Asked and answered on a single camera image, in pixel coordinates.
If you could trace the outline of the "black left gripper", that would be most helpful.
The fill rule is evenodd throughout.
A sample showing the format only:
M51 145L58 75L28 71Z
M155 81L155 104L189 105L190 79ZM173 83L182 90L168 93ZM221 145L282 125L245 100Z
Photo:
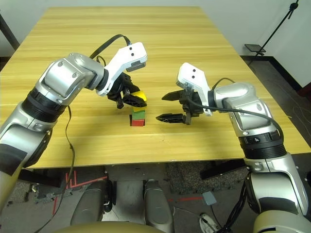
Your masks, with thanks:
M131 78L127 74L121 74L114 82L111 90L108 93L108 99L112 100L116 103L118 109L122 109L124 107L123 103L126 103L128 105L131 105L132 107L146 107L147 103L146 101L137 96L133 95L126 95L121 97L121 92L128 92L128 93L135 93L140 91L140 89L134 85L131 84Z

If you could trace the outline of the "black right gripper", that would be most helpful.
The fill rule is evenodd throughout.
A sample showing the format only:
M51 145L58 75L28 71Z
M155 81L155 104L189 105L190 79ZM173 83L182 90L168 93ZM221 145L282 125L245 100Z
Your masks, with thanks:
M204 109L200 107L202 102L200 100L199 94L193 90L187 92L186 90L178 90L165 94L162 100L166 101L176 101L182 105L184 114L161 114L156 117L157 120L165 123L183 123L190 125L192 117L198 117L204 112Z

